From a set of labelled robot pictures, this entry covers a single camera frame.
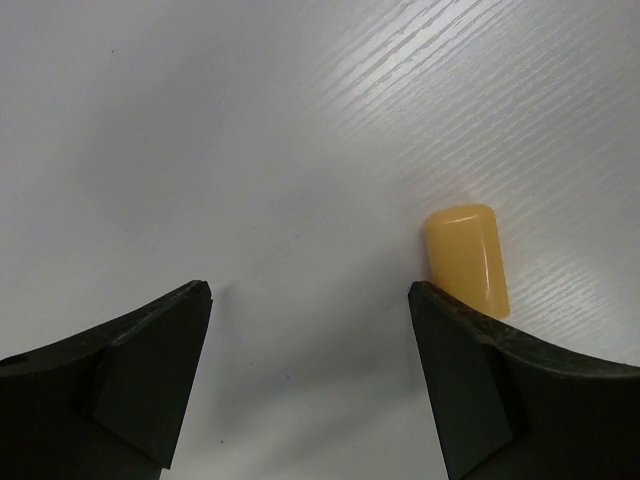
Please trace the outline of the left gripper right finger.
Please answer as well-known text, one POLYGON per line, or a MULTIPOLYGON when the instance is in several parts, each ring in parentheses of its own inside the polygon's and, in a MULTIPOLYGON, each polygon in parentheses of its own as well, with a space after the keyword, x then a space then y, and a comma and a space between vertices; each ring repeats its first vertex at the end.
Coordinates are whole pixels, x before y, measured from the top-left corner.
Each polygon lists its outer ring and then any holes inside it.
POLYGON ((430 282, 408 294, 452 479, 635 479, 639 371, 551 344, 430 282))

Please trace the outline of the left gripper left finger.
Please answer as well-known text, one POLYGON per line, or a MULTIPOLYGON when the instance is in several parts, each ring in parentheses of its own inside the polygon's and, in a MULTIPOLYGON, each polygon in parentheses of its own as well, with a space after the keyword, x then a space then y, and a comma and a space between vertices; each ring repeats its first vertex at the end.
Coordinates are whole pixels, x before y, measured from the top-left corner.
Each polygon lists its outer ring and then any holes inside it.
POLYGON ((191 281, 1 362, 4 479, 157 479, 170 468, 212 309, 191 281))

